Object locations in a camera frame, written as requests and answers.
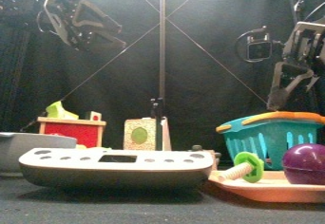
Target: black table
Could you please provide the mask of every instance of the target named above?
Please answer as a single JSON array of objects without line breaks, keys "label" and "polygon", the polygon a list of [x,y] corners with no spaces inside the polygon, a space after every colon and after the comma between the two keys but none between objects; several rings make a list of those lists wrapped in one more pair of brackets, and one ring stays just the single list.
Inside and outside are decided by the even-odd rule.
[{"label": "black table", "polygon": [[0,177],[0,223],[324,223],[325,204],[265,203],[222,190],[43,188]]}]

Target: green toy screw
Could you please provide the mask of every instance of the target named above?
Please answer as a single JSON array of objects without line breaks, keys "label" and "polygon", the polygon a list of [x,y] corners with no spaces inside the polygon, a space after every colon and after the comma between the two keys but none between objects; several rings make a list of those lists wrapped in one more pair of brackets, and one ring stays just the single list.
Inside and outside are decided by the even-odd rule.
[{"label": "green toy screw", "polygon": [[250,152],[241,152],[234,159],[236,166],[226,170],[220,176],[220,182],[225,180],[236,180],[244,178],[248,182],[257,182],[262,178],[264,161],[258,158],[257,154]]}]

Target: blue basket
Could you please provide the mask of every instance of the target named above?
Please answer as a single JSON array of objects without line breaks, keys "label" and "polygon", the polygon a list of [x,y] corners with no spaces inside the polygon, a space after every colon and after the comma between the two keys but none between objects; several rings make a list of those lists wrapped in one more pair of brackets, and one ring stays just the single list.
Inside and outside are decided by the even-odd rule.
[{"label": "blue basket", "polygon": [[316,143],[324,122],[315,113],[274,112],[229,121],[217,132],[225,135],[233,160],[240,152],[252,152],[264,160],[266,170],[283,170],[287,150],[297,144]]}]

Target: white bowl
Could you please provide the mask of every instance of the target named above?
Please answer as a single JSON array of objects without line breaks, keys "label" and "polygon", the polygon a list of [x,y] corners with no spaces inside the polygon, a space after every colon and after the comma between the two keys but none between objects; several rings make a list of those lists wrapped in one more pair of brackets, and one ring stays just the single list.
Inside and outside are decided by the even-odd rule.
[{"label": "white bowl", "polygon": [[22,176],[19,158],[34,148],[75,148],[77,139],[58,135],[0,132],[0,176]]}]

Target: purple ball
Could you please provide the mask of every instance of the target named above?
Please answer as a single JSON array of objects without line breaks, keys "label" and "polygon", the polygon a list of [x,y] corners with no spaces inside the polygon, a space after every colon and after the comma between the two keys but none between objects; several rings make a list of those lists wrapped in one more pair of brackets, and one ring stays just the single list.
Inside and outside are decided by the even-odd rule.
[{"label": "purple ball", "polygon": [[325,146],[299,144],[288,149],[283,165],[288,181],[295,184],[325,184]]}]

